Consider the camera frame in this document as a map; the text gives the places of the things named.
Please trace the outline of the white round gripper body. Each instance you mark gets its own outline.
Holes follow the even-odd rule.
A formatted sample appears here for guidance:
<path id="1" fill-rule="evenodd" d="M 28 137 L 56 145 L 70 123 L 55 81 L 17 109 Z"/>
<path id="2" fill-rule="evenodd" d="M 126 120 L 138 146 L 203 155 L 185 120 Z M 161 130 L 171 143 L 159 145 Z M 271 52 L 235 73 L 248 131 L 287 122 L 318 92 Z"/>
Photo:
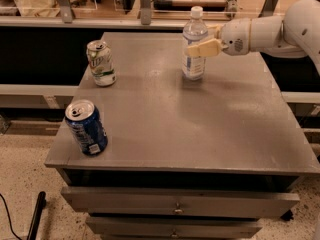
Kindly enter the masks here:
<path id="1" fill-rule="evenodd" d="M 251 20 L 235 19 L 226 23 L 220 33 L 224 45 L 223 52 L 231 55 L 246 55 L 249 53 Z"/>

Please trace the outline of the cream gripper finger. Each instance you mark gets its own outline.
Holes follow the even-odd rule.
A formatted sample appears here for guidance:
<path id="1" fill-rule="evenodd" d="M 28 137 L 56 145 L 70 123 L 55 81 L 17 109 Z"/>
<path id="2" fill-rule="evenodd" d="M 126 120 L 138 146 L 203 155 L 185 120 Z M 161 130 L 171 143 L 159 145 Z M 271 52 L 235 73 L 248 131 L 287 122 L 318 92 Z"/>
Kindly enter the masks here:
<path id="1" fill-rule="evenodd" d="M 208 36 L 210 38 L 216 38 L 216 39 L 221 38 L 221 31 L 222 31 L 221 25 L 210 25 L 207 27 L 207 29 L 208 29 Z"/>
<path id="2" fill-rule="evenodd" d="M 213 57 L 222 51 L 221 41 L 209 39 L 203 42 L 193 43 L 186 48 L 189 57 Z"/>

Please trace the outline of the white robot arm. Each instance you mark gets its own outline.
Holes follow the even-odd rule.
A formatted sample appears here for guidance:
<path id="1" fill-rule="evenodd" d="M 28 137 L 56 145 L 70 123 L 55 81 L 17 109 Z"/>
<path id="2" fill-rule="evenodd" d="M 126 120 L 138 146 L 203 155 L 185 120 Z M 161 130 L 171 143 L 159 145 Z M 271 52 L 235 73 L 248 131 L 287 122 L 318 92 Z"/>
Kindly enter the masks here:
<path id="1" fill-rule="evenodd" d="M 320 71 L 320 2 L 299 0 L 284 16 L 234 19 L 213 27 L 213 34 L 188 45 L 190 57 L 262 52 L 277 58 L 308 56 Z"/>

